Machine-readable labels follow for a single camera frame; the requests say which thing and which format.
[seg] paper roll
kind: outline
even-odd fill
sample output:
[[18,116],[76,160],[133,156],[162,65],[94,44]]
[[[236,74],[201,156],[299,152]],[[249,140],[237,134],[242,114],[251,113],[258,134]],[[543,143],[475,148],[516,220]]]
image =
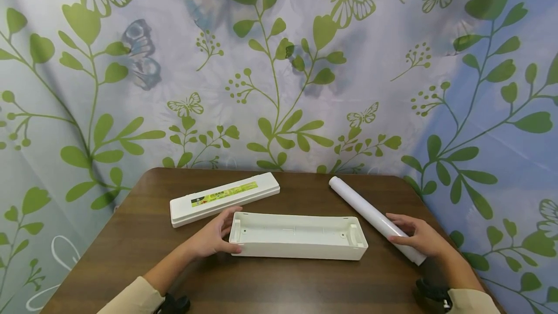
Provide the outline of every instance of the paper roll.
[[[329,181],[331,188],[347,201],[347,203],[355,209],[365,220],[368,221],[375,229],[378,230],[383,236],[405,236],[407,234],[403,230],[399,229],[393,224],[386,216],[379,212],[374,206],[372,206],[368,201],[360,196],[359,193],[355,192],[350,186],[348,186],[342,179],[338,177],[333,177]],[[426,256],[418,252],[414,248],[403,245],[394,244],[399,251],[403,252],[411,262],[414,262],[417,266],[426,259]]]

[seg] fabric backdrop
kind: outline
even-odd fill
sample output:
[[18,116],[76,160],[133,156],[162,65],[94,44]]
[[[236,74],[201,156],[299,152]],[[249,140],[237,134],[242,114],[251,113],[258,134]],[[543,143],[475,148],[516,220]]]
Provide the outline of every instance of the fabric backdrop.
[[1,0],[0,313],[157,166],[399,175],[509,313],[558,313],[557,2]]

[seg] left hand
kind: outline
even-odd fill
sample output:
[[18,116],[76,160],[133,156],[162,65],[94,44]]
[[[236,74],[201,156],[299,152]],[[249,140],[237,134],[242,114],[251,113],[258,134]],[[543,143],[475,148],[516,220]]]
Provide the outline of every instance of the left hand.
[[184,242],[184,248],[195,258],[207,257],[219,251],[240,253],[241,247],[227,243],[223,238],[231,232],[235,212],[242,211],[241,206],[229,207],[216,218],[207,223],[199,232]]

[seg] black object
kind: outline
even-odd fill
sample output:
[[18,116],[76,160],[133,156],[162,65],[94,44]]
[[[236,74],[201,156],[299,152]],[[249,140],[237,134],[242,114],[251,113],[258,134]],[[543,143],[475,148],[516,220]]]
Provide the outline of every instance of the black object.
[[421,295],[426,298],[432,299],[434,302],[440,302],[444,304],[444,311],[447,313],[453,307],[451,298],[448,295],[449,288],[447,287],[437,287],[424,278],[419,279],[415,282],[417,289]]
[[165,302],[158,307],[155,314],[184,314],[190,310],[190,304],[190,299],[187,296],[175,299],[167,293],[165,295]]

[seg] finger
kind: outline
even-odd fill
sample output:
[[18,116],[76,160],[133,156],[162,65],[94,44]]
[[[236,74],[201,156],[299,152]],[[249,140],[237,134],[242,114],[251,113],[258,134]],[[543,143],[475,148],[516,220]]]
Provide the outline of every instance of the finger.
[[398,226],[399,228],[407,228],[407,229],[414,229],[415,225],[413,223],[405,222],[405,221],[393,221],[393,224]]
[[231,232],[231,226],[228,226],[227,228],[221,230],[221,237],[225,237],[228,233]]
[[223,226],[221,226],[221,228],[225,228],[225,227],[228,227],[228,226],[232,225],[232,224],[233,224],[233,220],[234,220],[234,218],[232,218],[232,216],[229,217],[229,218],[227,218],[227,219],[225,219],[225,220],[223,221]]
[[399,227],[399,229],[401,229],[405,234],[407,234],[408,236],[412,236],[412,234],[415,233],[415,228],[409,225],[398,225],[397,223],[395,223],[396,226]]
[[226,208],[215,219],[222,222],[226,220],[230,215],[234,215],[234,213],[238,211],[242,211],[241,206],[233,206],[233,207]]
[[238,254],[242,252],[242,249],[236,244],[227,243],[227,241],[222,240],[217,247],[217,251]]
[[386,217],[389,218],[392,221],[403,221],[403,222],[407,222],[407,223],[411,223],[412,225],[416,226],[416,223],[421,222],[421,219],[416,219],[414,217],[411,216],[407,216],[407,215],[397,215],[397,214],[386,214]]
[[414,237],[397,236],[397,235],[389,236],[387,240],[389,240],[393,244],[405,245],[411,247],[414,247],[416,241]]
[[224,222],[223,225],[221,226],[221,230],[225,230],[227,228],[230,228],[233,225],[232,222]]

